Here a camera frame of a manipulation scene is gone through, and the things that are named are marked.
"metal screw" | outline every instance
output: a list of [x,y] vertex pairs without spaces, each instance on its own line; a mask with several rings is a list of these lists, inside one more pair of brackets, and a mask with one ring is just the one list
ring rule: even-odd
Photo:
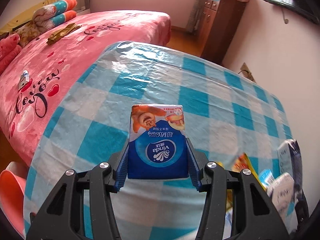
[[73,174],[75,174],[75,171],[74,171],[74,170],[67,170],[67,171],[66,171],[66,175],[67,175],[67,176],[71,176],[71,175],[73,175]]
[[107,167],[109,167],[109,163],[100,163],[100,168],[105,169]]
[[208,162],[208,163],[207,163],[207,166],[208,166],[209,168],[213,169],[213,168],[217,167],[217,164],[214,163],[214,162]]
[[251,171],[249,169],[244,169],[242,171],[245,175],[250,175],[251,174]]

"pink bed sheet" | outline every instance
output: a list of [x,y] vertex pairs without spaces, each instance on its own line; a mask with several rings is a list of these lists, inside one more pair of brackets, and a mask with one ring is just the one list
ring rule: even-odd
[[[70,23],[82,27],[57,43],[50,34]],[[75,81],[100,53],[118,41],[165,46],[170,39],[169,15],[148,11],[108,11],[83,15],[33,40],[0,76],[0,128],[27,165],[48,121]],[[18,91],[24,70],[30,82]]]

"checkered tablecloth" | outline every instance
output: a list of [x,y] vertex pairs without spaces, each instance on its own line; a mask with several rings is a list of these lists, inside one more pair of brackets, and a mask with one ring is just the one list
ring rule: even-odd
[[[246,152],[257,173],[279,173],[276,149],[290,128],[279,100],[214,63],[136,42],[107,48],[71,87],[35,152],[25,190],[25,230],[62,174],[92,169],[122,149],[133,104],[183,105],[193,146],[230,169]],[[112,203],[123,240],[171,240],[199,226],[204,194],[182,181],[126,180]],[[86,235],[89,198],[84,206]]]

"wooden floor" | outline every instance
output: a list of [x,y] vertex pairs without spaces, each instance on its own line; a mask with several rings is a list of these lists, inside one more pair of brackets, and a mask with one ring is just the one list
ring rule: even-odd
[[0,130],[0,173],[8,166],[10,162],[23,163],[23,160],[14,151],[14,149],[12,149],[7,138]]
[[183,31],[172,29],[167,47],[200,57],[200,48],[196,43],[195,36]]

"pink pillow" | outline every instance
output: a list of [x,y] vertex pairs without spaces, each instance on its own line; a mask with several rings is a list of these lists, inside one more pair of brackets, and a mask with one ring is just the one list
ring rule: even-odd
[[7,56],[17,46],[19,41],[20,37],[17,33],[0,40],[0,60]]
[[9,66],[11,61],[20,53],[22,50],[20,45],[16,45],[15,48],[7,54],[2,60],[0,60],[0,76],[2,72]]

